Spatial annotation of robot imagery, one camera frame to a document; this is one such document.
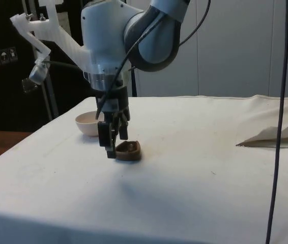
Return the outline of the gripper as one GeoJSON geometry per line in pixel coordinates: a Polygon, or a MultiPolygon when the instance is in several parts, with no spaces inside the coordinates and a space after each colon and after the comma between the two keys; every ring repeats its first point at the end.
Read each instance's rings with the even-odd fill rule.
{"type": "Polygon", "coordinates": [[[104,147],[109,159],[116,158],[116,136],[128,140],[128,121],[130,120],[127,87],[113,89],[106,99],[100,112],[116,113],[112,123],[98,122],[99,144],[104,147]]]}

